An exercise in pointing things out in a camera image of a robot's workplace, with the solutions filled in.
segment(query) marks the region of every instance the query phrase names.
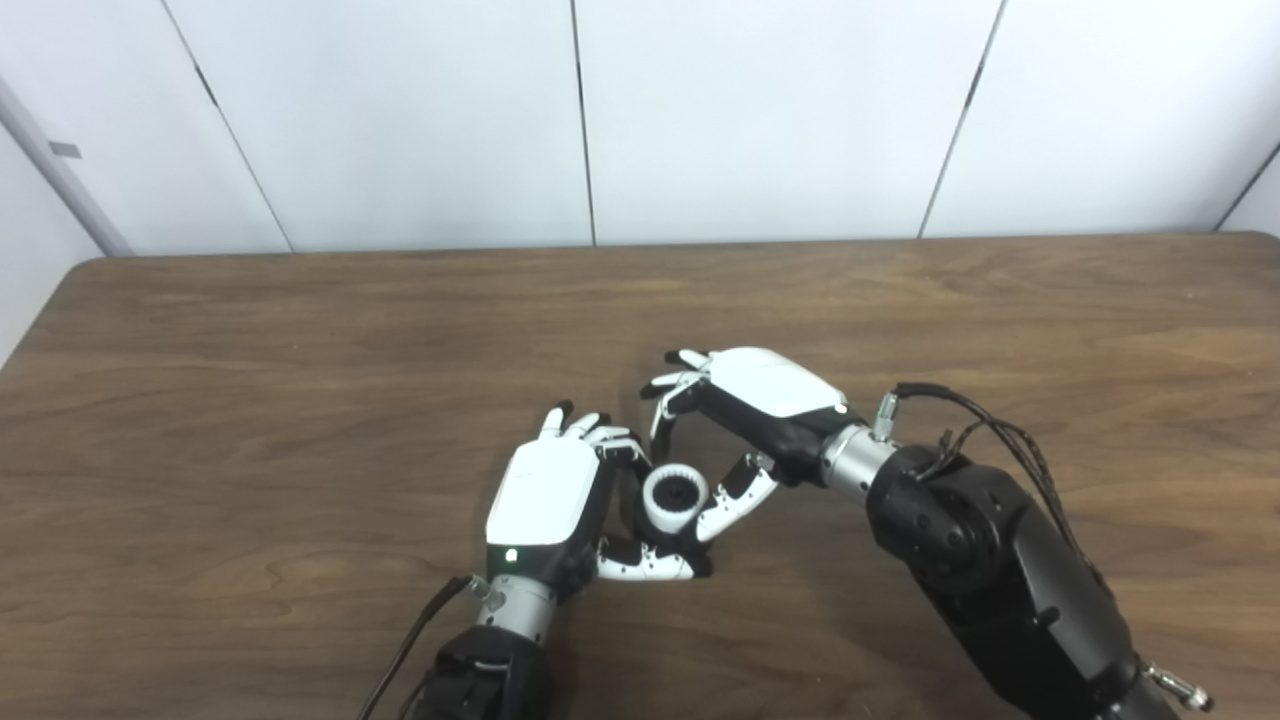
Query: black cable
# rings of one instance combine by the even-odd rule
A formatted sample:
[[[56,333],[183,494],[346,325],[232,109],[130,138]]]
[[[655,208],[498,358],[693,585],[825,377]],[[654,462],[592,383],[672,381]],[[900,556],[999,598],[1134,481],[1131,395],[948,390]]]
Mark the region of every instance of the black cable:
[[[417,682],[417,687],[413,688],[413,692],[408,693],[408,697],[404,698],[404,703],[401,705],[399,712],[396,714],[396,720],[404,720],[408,717],[408,712],[413,710],[413,702],[417,701],[419,696],[422,694],[422,691],[426,689],[426,682],[430,679],[431,673],[422,675],[422,679]]]
[[[946,400],[960,405],[978,418],[977,423],[965,428],[960,438],[957,438],[957,442],[950,446],[950,450],[941,452],[938,461],[927,469],[925,473],[932,475],[937,470],[945,468],[946,464],[955,460],[955,456],[960,454],[959,446],[964,443],[964,439],[968,439],[973,430],[983,425],[991,428],[996,437],[998,437],[1005,447],[1009,448],[1009,452],[1014,456],[1014,459],[1018,460],[1018,464],[1023,466],[1023,470],[1030,478],[1032,484],[1036,486],[1036,491],[1044,502],[1053,524],[1057,525],[1057,530],[1062,536],[1062,539],[1071,550],[1075,551],[1076,555],[1080,556],[1082,560],[1084,560],[1085,565],[1091,569],[1093,568],[1093,564],[1084,556],[1084,552],[1080,550],[1080,546],[1075,539],[1075,533],[1071,530],[1070,521],[1066,518],[1066,510],[1062,507],[1062,500],[1057,495],[1057,483],[1053,480],[1053,474],[1048,469],[1048,461],[1044,460],[1044,454],[1041,452],[1039,445],[1037,445],[1036,438],[1033,438],[1030,433],[1012,423],[1009,423],[1007,420],[1001,420],[993,416],[982,405],[978,405],[973,400],[969,400],[946,386],[934,383],[899,383],[899,386],[893,389],[893,393],[904,400],[913,396]]]
[[[387,685],[392,684],[392,679],[396,678],[396,673],[399,671],[401,665],[404,664],[404,659],[408,657],[408,651],[413,648],[413,643],[417,642],[417,637],[422,634],[422,628],[426,626],[431,618],[440,611],[454,596],[466,589],[467,584],[471,582],[471,577],[457,577],[444,583],[440,592],[435,593],[435,597],[428,601],[426,606],[422,607],[422,612],[419,614],[417,620],[413,621],[413,626],[410,628],[408,634],[401,642],[399,650],[392,656],[390,665],[387,666],[387,671],[383,673],[383,678],[378,680],[378,685],[374,692],[369,693],[369,698],[365,701],[364,707],[360,708],[360,715],[356,715],[356,720],[369,720],[374,714],[374,707],[378,701],[387,692]]]

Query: wood grain surface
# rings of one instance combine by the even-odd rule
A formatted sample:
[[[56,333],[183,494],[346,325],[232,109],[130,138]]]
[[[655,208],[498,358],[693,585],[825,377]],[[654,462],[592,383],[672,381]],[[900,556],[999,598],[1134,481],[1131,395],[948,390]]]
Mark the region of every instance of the wood grain surface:
[[[0,374],[0,717],[352,717],[547,407],[643,427],[663,351],[739,345],[1024,424],[1139,650],[1276,716],[1280,245],[1220,234],[81,265]],[[556,716],[1018,717],[840,497],[780,491],[716,557],[567,605]]]

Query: robotic hand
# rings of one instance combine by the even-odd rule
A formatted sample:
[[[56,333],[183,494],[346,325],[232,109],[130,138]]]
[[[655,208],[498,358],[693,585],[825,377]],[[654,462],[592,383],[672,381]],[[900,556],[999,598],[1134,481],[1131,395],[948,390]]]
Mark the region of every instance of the robotic hand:
[[[1034,439],[948,388],[904,383],[874,421],[844,393],[763,348],[667,355],[686,369],[654,378],[652,451],[664,459],[678,415],[700,411],[776,461],[786,484],[835,488],[864,507],[876,543],[910,569],[992,688],[1036,720],[1172,720],[1157,692],[1208,711],[1203,689],[1142,660],[1102,575],[1080,551]],[[899,402],[948,400],[977,421],[950,443],[891,439]],[[1050,515],[997,468],[960,454],[988,427],[1039,491]]]
[[[543,643],[556,607],[596,575],[617,470],[650,465],[636,437],[591,413],[566,427],[564,401],[538,437],[516,448],[485,524],[485,577],[454,578],[428,603],[360,714],[366,720],[428,620],[449,598],[480,600],[475,625],[444,643],[401,708],[416,720],[547,716],[550,667]]]
[[[416,720],[545,717],[550,669],[543,643],[556,607],[595,577],[678,580],[710,574],[712,538],[772,492],[768,473],[744,460],[712,496],[687,465],[653,470],[636,437],[591,413],[566,427],[572,404],[547,414],[538,437],[516,448],[485,524],[485,577],[454,578],[428,603],[361,720],[372,711],[422,626],[470,591],[475,625],[445,643],[401,711]],[[639,483],[639,538],[604,537],[614,475]]]

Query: white ring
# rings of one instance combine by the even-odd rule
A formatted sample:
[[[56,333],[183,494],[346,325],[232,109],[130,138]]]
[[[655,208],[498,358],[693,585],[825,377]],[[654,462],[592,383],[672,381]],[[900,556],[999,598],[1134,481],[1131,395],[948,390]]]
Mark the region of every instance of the white ring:
[[[659,506],[653,493],[658,487],[658,483],[667,478],[681,478],[686,480],[687,484],[698,493],[698,501],[694,502],[687,510],[667,510]],[[644,479],[643,498],[645,515],[649,516],[649,521],[653,523],[653,527],[663,533],[677,533],[681,528],[691,523],[692,519],[701,512],[703,506],[707,505],[708,496],[707,478],[704,478],[696,469],[680,462],[669,462],[667,465],[654,468],[654,470],[649,473],[649,477]]]

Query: white wall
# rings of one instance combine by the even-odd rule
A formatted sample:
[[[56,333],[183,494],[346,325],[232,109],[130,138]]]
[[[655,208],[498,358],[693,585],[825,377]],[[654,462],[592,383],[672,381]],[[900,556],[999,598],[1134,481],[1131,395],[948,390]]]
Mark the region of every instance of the white wall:
[[[0,78],[123,252],[289,251],[159,0],[0,1]]]
[[[0,365],[45,301],[97,246],[0,127]]]
[[[1280,142],[1274,0],[168,6],[0,3],[123,254],[1202,231]]]
[[[568,0],[169,0],[294,247],[590,245]]]
[[[1010,0],[925,234],[1208,231],[1280,142],[1280,3]]]
[[[1280,160],[1271,160],[1222,229],[1261,231],[1280,237]]]
[[[915,237],[998,0],[579,0],[598,241]]]

